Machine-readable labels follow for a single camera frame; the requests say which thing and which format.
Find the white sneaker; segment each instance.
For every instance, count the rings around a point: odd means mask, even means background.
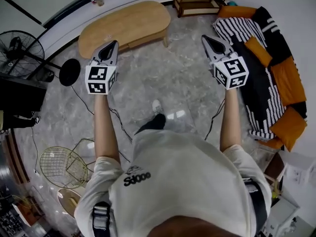
[[[40,122],[40,116],[35,118],[35,124],[38,124]]]
[[[155,99],[152,103],[153,111],[155,116],[158,115],[159,113],[163,114],[163,109],[161,106],[161,103],[158,99]]]

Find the white t-shirt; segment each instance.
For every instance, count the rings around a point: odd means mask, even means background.
[[[260,185],[269,215],[269,185],[241,146],[221,153],[195,135],[166,130],[142,131],[133,144],[136,158],[126,172],[114,159],[97,159],[75,211],[85,237],[94,236],[92,210],[106,192],[118,237],[146,237],[155,226],[177,215],[252,237],[256,218],[242,177],[251,177]]]

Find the leg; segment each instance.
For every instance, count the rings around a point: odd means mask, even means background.
[[[3,113],[3,130],[9,128],[24,128],[31,127],[36,124],[36,119],[21,119],[11,116],[10,114]]]
[[[153,111],[156,115],[152,121],[147,122],[145,125],[143,125],[136,133],[140,133],[144,130],[163,130],[164,125],[166,124],[166,117],[163,114],[163,109],[161,106],[161,103],[158,99],[153,101]]]
[[[10,111],[10,110],[6,111],[5,110],[5,112],[12,115],[12,116],[21,116],[21,117],[25,117],[27,119],[31,119],[33,117],[33,114],[34,114],[34,112],[31,112],[31,111],[26,111],[26,112],[21,111],[20,112],[20,111]]]
[[[168,47],[168,37],[167,36],[163,37],[163,45],[164,45],[164,47]]]
[[[143,125],[136,133],[140,133],[144,130],[163,130],[164,125],[166,124],[166,117],[164,114],[159,113],[154,117],[152,121],[147,122],[145,125]]]

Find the orange cushion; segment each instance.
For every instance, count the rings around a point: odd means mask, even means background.
[[[269,141],[259,140],[259,143],[267,147],[274,148],[274,149],[280,149],[284,145],[283,142],[279,138],[274,138]]]
[[[291,151],[306,126],[307,124],[301,115],[292,107],[288,107],[283,116],[270,127],[270,130],[275,133],[285,144],[286,148]]]
[[[250,39],[245,43],[245,46],[253,52],[255,56],[257,56],[265,68],[268,67],[272,60],[272,56],[263,48],[254,36],[250,37]]]
[[[243,6],[222,6],[218,17],[220,18],[251,18],[255,12],[256,8],[252,7],[243,7]]]
[[[306,101],[304,88],[292,56],[272,66],[271,71],[275,77],[283,106]]]

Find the standing fan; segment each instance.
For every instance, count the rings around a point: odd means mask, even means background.
[[[59,80],[70,86],[79,77],[80,63],[76,59],[66,61],[62,67],[44,59],[44,49],[34,36],[23,31],[8,31],[0,34],[1,77],[26,78],[44,65],[60,69]]]

